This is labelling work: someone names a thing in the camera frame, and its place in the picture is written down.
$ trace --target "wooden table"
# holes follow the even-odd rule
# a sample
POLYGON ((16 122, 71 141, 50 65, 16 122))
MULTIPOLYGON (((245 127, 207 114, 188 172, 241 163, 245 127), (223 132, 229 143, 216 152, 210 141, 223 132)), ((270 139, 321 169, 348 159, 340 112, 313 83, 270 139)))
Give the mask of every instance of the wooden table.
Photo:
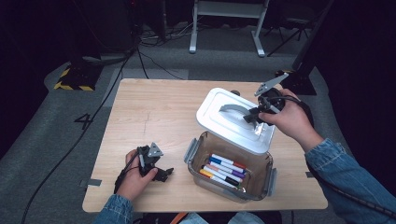
POLYGON ((307 178, 304 152, 293 139, 275 130, 269 152, 277 169, 275 193, 258 202, 235 203, 194 184, 184 154, 193 138, 204 130, 195 113, 209 91, 219 87, 237 90, 256 103, 253 92, 260 83, 124 79, 108 120, 92 171, 99 187, 88 186, 83 202, 86 212, 99 212, 113 193, 114 182, 125 165, 125 155, 136 147, 155 142, 163 151, 159 168, 175 168, 166 182, 153 181, 134 201, 136 212, 254 211, 324 209, 318 181, 307 178))

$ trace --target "purple marker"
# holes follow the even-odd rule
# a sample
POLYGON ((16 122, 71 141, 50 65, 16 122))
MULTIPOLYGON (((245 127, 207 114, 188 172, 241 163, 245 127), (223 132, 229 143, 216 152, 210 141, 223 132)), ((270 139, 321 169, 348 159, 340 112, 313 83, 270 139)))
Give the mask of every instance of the purple marker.
POLYGON ((215 163, 217 163, 217 164, 223 165, 223 166, 225 166, 225 167, 227 167, 227 168, 230 168, 230 169, 232 169, 232 170, 235 170, 235 171, 237 171, 237 172, 239 172, 239 173, 242 173, 242 174, 245 173, 245 170, 244 170, 244 169, 239 168, 239 167, 236 167, 236 166, 234 166, 234 165, 231 165, 231 164, 229 164, 229 163, 227 163, 227 162, 218 160, 218 159, 216 159, 216 158, 209 157, 209 160, 210 160, 210 161, 213 161, 213 162, 215 162, 215 163))
POLYGON ((227 173, 229 173, 229 174, 238 176, 238 177, 240 177, 240 178, 242 178, 242 179, 245 178, 245 175, 244 175, 244 174, 239 173, 239 172, 237 172, 237 171, 235 171, 235 170, 233 170, 233 169, 227 168, 227 167, 225 167, 225 166, 222 166, 222 165, 220 165, 220 164, 217 164, 217 163, 215 163, 215 162, 213 162, 213 161, 211 161, 209 164, 212 165, 212 166, 218 167, 220 170, 225 171, 225 172, 227 172, 227 173))

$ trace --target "denim jacket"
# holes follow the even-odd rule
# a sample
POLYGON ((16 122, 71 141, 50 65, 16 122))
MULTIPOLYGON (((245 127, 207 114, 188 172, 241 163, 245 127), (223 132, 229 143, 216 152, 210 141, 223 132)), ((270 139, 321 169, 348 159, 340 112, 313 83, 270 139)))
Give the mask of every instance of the denim jacket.
MULTIPOLYGON (((370 203, 376 203, 393 212, 396 211, 396 198, 390 194, 372 175, 360 167, 340 144, 325 139, 321 144, 305 154, 308 164, 321 178, 333 184, 341 191, 370 203)), ((396 223, 376 211, 373 211, 320 183, 323 193, 333 205, 337 216, 347 223, 396 223)), ((120 195, 112 195, 94 223, 132 223, 132 203, 120 195)), ((196 213, 189 213, 182 224, 206 224, 196 213)), ((248 212, 238 212, 229 224, 263 222, 248 212)))

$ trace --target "denim sleeve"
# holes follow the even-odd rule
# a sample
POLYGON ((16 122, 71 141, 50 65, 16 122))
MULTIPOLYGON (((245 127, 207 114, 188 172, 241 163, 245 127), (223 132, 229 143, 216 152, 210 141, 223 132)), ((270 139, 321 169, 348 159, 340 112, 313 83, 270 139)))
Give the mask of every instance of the denim sleeve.
MULTIPOLYGON (((366 202, 396 211, 396 198, 349 155, 340 144, 325 139, 305 154, 306 161, 322 179, 366 202)), ((335 192, 319 182, 337 216, 347 223, 396 223, 381 213, 335 192)))
POLYGON ((133 211, 132 203, 129 200, 118 194, 113 194, 93 223, 132 223, 133 211))

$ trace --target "marker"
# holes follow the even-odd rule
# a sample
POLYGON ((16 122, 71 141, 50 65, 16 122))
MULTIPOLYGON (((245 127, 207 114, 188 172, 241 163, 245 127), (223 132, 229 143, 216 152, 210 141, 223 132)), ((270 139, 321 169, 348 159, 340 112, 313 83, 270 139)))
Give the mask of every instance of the marker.
POLYGON ((207 166, 204 166, 203 169, 206 170, 206 171, 208 171, 210 174, 215 175, 215 176, 217 176, 218 178, 220 178, 220 179, 222 179, 222 180, 225 180, 225 182, 227 182, 227 183, 229 183, 229 184, 232 184, 232 185, 234 185, 234 186, 236 186, 236 187, 239 186, 239 182, 238 182, 238 181, 236 181, 236 180, 234 180, 234 179, 231 179, 231 178, 228 177, 227 175, 222 175, 221 173, 219 173, 219 172, 217 172, 217 171, 214 171, 214 170, 210 169, 210 168, 207 167, 207 166))
POLYGON ((226 185, 226 186, 228 186, 228 187, 230 187, 230 188, 236 189, 236 187, 235 187, 234 185, 225 182, 224 180, 218 178, 218 177, 215 176, 215 175, 210 174, 208 171, 206 171, 206 170, 204 170, 204 169, 201 169, 201 170, 199 171, 199 173, 200 173, 201 175, 204 175, 204 176, 209 177, 210 179, 212 179, 212 180, 214 180, 214 181, 219 182, 220 184, 223 184, 223 185, 226 185))
POLYGON ((209 160, 210 160, 210 161, 213 161, 213 162, 215 162, 215 163, 217 163, 217 164, 223 165, 223 166, 225 166, 225 167, 227 167, 227 168, 233 169, 233 170, 235 170, 235 171, 237 171, 237 172, 239 172, 239 173, 242 173, 242 174, 245 173, 245 170, 244 170, 244 169, 239 168, 239 167, 236 167, 236 166, 234 166, 234 165, 231 165, 230 163, 227 163, 227 162, 218 160, 218 159, 213 158, 213 157, 209 157, 209 160))
POLYGON ((209 167, 210 169, 214 170, 214 171, 219 172, 219 173, 222 174, 222 175, 227 175, 228 177, 230 177, 230 178, 232 178, 232 179, 238 181, 239 183, 242 182, 242 179, 239 178, 238 176, 235 176, 235 175, 232 175, 232 174, 227 173, 227 172, 225 172, 225 171, 222 171, 222 170, 220 170, 220 169, 219 169, 218 167, 216 167, 216 166, 213 166, 213 165, 210 165, 210 164, 207 164, 206 166, 209 167))
POLYGON ((244 169, 244 170, 247 168, 246 165, 243 165, 243 164, 238 163, 236 161, 231 161, 231 160, 225 159, 224 157, 221 157, 221 156, 216 155, 214 153, 212 153, 211 157, 216 158, 216 159, 221 160, 221 161, 224 161, 226 163, 229 163, 231 165, 234 165, 234 166, 239 167, 239 168, 244 169))
POLYGON ((240 177, 240 178, 245 178, 245 175, 244 175, 244 174, 239 173, 239 172, 237 172, 237 171, 235 171, 235 170, 233 170, 233 169, 227 168, 227 167, 225 167, 225 166, 223 166, 223 165, 217 164, 217 163, 215 163, 215 162, 213 162, 213 161, 211 161, 209 164, 212 165, 212 166, 218 167, 220 170, 225 171, 225 172, 227 172, 227 173, 229 173, 229 174, 238 176, 238 177, 240 177))

